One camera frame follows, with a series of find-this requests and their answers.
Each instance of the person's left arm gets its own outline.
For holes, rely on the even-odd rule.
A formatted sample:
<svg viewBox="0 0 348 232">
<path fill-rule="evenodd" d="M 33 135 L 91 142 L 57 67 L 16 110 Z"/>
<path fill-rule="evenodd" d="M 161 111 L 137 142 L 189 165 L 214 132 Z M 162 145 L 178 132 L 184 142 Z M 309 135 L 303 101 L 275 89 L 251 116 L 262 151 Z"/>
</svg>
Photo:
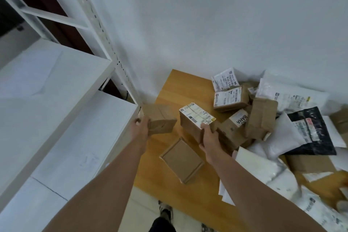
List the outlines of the person's left arm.
<svg viewBox="0 0 348 232">
<path fill-rule="evenodd" d="M 148 117 L 132 123 L 133 140 L 97 177 L 83 187 L 43 232 L 118 231 L 146 150 Z"/>
</svg>

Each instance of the white shelf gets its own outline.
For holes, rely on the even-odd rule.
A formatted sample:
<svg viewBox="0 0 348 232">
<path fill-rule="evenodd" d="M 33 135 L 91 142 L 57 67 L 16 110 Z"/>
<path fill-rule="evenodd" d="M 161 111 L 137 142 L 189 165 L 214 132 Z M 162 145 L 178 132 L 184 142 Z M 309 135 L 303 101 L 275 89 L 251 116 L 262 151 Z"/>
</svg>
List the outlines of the white shelf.
<svg viewBox="0 0 348 232">
<path fill-rule="evenodd" d="M 0 211 L 114 70 L 109 60 L 46 40 L 26 52 L 45 49 L 61 54 L 43 90 L 0 99 Z"/>
<path fill-rule="evenodd" d="M 0 213 L 0 231 L 41 232 L 66 202 L 29 178 Z"/>
<path fill-rule="evenodd" d="M 137 107 L 98 91 L 31 176 L 71 199 L 97 174 Z"/>
</svg>

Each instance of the pile of packages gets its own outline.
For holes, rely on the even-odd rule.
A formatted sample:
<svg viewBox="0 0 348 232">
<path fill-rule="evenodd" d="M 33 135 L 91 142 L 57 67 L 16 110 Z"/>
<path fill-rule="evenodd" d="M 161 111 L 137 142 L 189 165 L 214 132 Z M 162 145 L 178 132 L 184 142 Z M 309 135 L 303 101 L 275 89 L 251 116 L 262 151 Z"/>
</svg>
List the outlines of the pile of packages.
<svg viewBox="0 0 348 232">
<path fill-rule="evenodd" d="M 230 68 L 212 77 L 212 82 L 214 110 L 234 114 L 219 122 L 190 103 L 179 110 L 183 129 L 202 143 L 204 130 L 200 125 L 210 125 L 218 132 L 223 149 L 254 177 L 294 202 L 327 231 L 347 231 L 348 217 L 299 187 L 293 173 L 315 181 L 339 170 L 348 171 L 348 108 L 330 112 L 328 93 L 303 88 L 269 71 L 259 82 L 239 83 Z M 150 134 L 172 132 L 176 123 L 165 105 L 144 105 L 143 115 L 151 119 Z M 289 167 L 279 159 L 281 155 Z M 184 184 L 204 164 L 182 138 L 161 159 Z M 221 182 L 219 195 L 233 204 Z"/>
</svg>

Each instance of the sneaker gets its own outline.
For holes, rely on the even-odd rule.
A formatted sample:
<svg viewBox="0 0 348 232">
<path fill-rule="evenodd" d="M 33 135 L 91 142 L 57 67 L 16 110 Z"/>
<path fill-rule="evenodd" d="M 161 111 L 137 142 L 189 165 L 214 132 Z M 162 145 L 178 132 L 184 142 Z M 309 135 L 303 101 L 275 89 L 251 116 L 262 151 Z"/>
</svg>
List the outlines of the sneaker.
<svg viewBox="0 0 348 232">
<path fill-rule="evenodd" d="M 169 218 L 169 222 L 172 222 L 173 221 L 173 208 L 168 205 L 168 204 L 165 204 L 163 203 L 162 201 L 158 201 L 158 204 L 159 204 L 159 212 L 160 212 L 160 215 L 164 215 L 164 213 L 166 213 L 166 215 L 164 215 L 164 217 L 168 216 Z"/>
<path fill-rule="evenodd" d="M 215 230 L 202 223 L 202 232 L 214 232 Z"/>
</svg>

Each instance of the person's right hand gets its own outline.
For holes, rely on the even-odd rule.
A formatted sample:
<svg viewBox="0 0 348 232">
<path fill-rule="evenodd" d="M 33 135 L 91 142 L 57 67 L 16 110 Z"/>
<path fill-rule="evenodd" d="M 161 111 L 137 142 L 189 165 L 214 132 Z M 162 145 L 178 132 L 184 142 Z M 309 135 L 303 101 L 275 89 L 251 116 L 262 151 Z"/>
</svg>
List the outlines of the person's right hand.
<svg viewBox="0 0 348 232">
<path fill-rule="evenodd" d="M 199 144 L 199 147 L 205 152 L 207 162 L 212 164 L 221 152 L 224 153 L 219 142 L 219 134 L 216 131 L 212 133 L 210 126 L 207 124 L 202 123 L 200 127 L 204 129 L 204 136 L 203 143 Z"/>
</svg>

